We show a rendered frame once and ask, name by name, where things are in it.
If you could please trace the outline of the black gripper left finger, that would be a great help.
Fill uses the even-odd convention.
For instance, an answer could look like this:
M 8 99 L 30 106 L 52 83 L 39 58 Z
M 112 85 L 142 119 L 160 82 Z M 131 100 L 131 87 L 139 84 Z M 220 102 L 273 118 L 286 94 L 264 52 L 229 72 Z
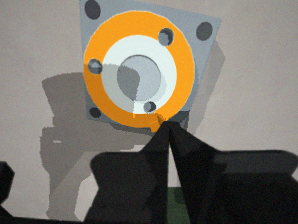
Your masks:
M 103 152 L 90 162 L 98 187 L 101 183 L 156 183 L 160 208 L 168 208 L 169 123 L 163 121 L 139 152 Z

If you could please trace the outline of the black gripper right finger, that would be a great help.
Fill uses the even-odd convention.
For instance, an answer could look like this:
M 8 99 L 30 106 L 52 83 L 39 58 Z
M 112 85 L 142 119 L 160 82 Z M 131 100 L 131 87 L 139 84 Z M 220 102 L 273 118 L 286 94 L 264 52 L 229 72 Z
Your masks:
M 285 172 L 298 168 L 298 156 L 283 150 L 219 151 L 173 121 L 169 143 L 191 224 L 206 224 L 206 217 L 221 174 Z

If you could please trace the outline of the orange round plate with white centre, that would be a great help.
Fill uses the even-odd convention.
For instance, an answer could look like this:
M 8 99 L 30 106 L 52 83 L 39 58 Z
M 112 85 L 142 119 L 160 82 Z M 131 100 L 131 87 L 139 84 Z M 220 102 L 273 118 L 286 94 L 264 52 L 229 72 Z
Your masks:
M 172 34 L 173 42 L 168 47 L 158 41 L 162 31 Z M 161 75 L 159 90 L 145 101 L 128 98 L 118 84 L 120 66 L 136 55 L 153 60 Z M 95 59 L 102 64 L 99 74 L 92 71 Z M 169 19 L 148 11 L 128 11 L 102 23 L 92 35 L 84 54 L 83 73 L 86 89 L 102 113 L 122 125 L 150 127 L 157 132 L 191 94 L 195 62 L 184 34 Z M 144 109 L 149 101 L 156 104 L 152 112 Z

